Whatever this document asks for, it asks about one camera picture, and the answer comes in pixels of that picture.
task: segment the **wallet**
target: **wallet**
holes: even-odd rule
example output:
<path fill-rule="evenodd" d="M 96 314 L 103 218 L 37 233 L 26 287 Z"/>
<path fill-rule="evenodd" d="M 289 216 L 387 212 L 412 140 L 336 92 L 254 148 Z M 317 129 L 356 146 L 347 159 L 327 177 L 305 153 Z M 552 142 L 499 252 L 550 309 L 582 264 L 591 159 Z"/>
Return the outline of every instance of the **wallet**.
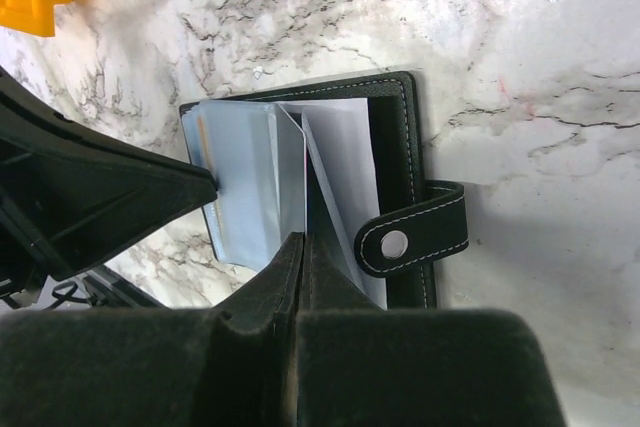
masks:
<path fill-rule="evenodd" d="M 433 262 L 464 250 L 469 243 L 464 187 L 455 182 L 425 180 L 418 97 L 411 73 L 390 72 L 224 100 L 362 98 L 367 99 L 381 215 L 361 227 L 353 253 L 365 273 L 386 279 L 389 308 L 434 308 L 437 291 Z M 181 106 L 181 116 L 194 105 Z M 400 239 L 400 250 L 389 255 L 382 245 L 394 236 Z"/>

